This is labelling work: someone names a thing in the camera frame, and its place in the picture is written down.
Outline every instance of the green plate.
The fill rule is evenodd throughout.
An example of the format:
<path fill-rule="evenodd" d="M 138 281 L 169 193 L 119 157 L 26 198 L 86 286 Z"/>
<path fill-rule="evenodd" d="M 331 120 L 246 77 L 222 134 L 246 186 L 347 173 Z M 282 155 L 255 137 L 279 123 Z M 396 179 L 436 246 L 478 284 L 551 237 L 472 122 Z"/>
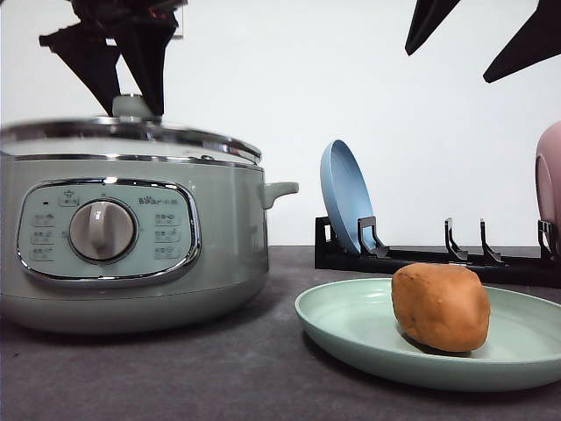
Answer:
<path fill-rule="evenodd" d="M 439 352 L 398 325 L 390 279 L 320 285 L 301 293 L 296 313 L 306 333 L 335 358 L 367 373 L 432 389 L 505 391 L 561 379 L 561 305 L 486 287 L 486 343 L 469 353 Z"/>

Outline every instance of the black dish rack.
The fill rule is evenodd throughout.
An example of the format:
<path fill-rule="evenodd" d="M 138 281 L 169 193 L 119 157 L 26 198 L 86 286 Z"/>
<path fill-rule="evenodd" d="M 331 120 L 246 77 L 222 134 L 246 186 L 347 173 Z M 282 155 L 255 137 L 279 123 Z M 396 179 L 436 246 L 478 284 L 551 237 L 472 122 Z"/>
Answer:
<path fill-rule="evenodd" d="M 326 235 L 329 228 L 330 237 Z M 452 219 L 444 221 L 446 250 L 426 251 L 385 246 L 376 232 L 376 217 L 358 220 L 360 255 L 347 253 L 338 243 L 337 235 L 327 217 L 316 218 L 315 266 L 379 274 L 393 274 L 399 268 L 415 262 L 450 263 L 476 272 L 483 282 L 536 285 L 561 288 L 561 256 L 556 249 L 557 227 L 538 221 L 537 235 L 540 254 L 537 257 L 506 256 L 495 252 L 486 242 L 485 221 L 480 220 L 481 247 L 479 253 L 462 249 L 452 237 Z M 363 235 L 372 230 L 376 247 L 366 245 Z"/>

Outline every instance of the brown potato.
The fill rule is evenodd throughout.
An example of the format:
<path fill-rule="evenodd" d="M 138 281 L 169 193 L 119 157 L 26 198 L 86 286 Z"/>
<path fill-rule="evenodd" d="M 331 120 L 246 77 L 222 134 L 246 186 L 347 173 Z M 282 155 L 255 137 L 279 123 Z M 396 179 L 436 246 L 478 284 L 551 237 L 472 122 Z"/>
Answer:
<path fill-rule="evenodd" d="M 451 352 L 471 351 L 487 337 L 491 304 L 475 272 L 415 263 L 392 278 L 394 314 L 414 340 Z"/>

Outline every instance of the table surface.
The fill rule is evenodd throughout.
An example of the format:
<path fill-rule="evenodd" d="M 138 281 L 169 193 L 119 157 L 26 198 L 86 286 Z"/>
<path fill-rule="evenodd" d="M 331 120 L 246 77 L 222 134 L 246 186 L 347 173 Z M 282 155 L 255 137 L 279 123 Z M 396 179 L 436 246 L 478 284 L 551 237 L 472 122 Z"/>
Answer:
<path fill-rule="evenodd" d="M 76 337 L 1 320 L 2 420 L 561 419 L 561 382 L 443 392 L 345 365 L 303 332 L 294 300 L 375 275 L 314 269 L 311 246 L 271 247 L 270 261 L 257 297 L 205 324 Z M 561 289 L 502 287 L 561 303 Z"/>

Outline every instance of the control panel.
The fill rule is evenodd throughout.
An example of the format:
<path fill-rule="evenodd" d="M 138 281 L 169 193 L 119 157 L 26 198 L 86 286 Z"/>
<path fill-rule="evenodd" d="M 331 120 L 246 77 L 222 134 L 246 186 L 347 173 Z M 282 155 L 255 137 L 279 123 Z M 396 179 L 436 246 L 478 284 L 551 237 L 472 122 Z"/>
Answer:
<path fill-rule="evenodd" d="M 195 201 L 172 183 L 47 182 L 25 198 L 18 254 L 62 279 L 154 276 L 190 263 L 200 247 Z"/>

